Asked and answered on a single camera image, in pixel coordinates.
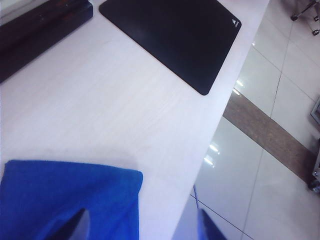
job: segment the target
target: dark object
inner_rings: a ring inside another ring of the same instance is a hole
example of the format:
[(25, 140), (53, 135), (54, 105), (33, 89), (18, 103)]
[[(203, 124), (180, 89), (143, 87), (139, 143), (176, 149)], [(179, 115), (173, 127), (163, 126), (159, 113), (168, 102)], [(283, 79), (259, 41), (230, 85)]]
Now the dark object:
[(88, 240), (138, 240), (142, 181), (139, 171), (106, 165), (11, 160), (0, 184), (0, 239), (50, 238), (86, 209)]
[(202, 95), (241, 27), (216, 0), (108, 0), (99, 10)]
[(309, 182), (308, 188), (318, 194), (320, 193), (320, 182), (314, 178), (313, 181)]
[(92, 16), (88, 0), (49, 0), (0, 26), (0, 83)]
[(89, 227), (89, 211), (81, 209), (54, 235), (46, 240), (87, 240), (89, 236)]
[(316, 29), (312, 31), (313, 36), (316, 36), (320, 33), (320, 29)]
[(295, 20), (297, 20), (297, 19), (298, 19), (298, 16), (297, 16), (297, 15), (294, 14), (294, 15), (291, 16), (291, 20), (292, 20), (292, 21), (295, 21)]
[[(307, 10), (309, 10), (310, 8), (313, 8), (315, 7), (315, 11), (317, 12), (317, 14), (319, 14), (319, 0), (312, 0), (310, 1), (310, 3), (304, 8), (304, 10), (302, 10), (300, 13), (298, 14), (293, 14), (290, 18), (292, 21), (296, 21), (304, 12), (306, 12)], [(314, 18), (314, 21), (318, 21), (319, 20), (319, 17), (318, 16), (315, 16)], [(320, 33), (320, 29), (316, 29), (316, 30), (313, 30), (312, 31), (312, 34), (313, 36), (316, 36)]]
[(227, 240), (217, 228), (205, 210), (198, 210), (198, 239), (199, 240)]

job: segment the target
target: blue microfiber towel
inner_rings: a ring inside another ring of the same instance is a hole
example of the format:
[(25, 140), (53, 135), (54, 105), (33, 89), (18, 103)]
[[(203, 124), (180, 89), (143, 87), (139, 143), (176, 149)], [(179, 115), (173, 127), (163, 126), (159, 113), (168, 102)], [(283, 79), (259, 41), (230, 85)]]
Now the blue microfiber towel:
[(79, 210), (89, 240), (138, 240), (141, 172), (112, 166), (11, 160), (0, 185), (0, 239), (44, 240)]

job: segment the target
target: glossy floor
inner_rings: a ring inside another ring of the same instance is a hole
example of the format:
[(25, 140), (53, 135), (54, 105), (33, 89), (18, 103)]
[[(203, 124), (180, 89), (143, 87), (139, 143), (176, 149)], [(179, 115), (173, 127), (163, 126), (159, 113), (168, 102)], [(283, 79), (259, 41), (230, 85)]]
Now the glossy floor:
[[(319, 240), (320, 197), (225, 118), (195, 186), (200, 207), (228, 240)], [(193, 192), (173, 239), (198, 239)]]
[[(320, 28), (306, 0), (270, 0), (234, 88), (317, 154), (320, 128), (310, 116), (320, 97)], [(266, 150), (222, 118), (195, 182), (200, 206), (229, 240), (320, 240), (320, 196)], [(174, 240), (197, 239), (191, 193)]]

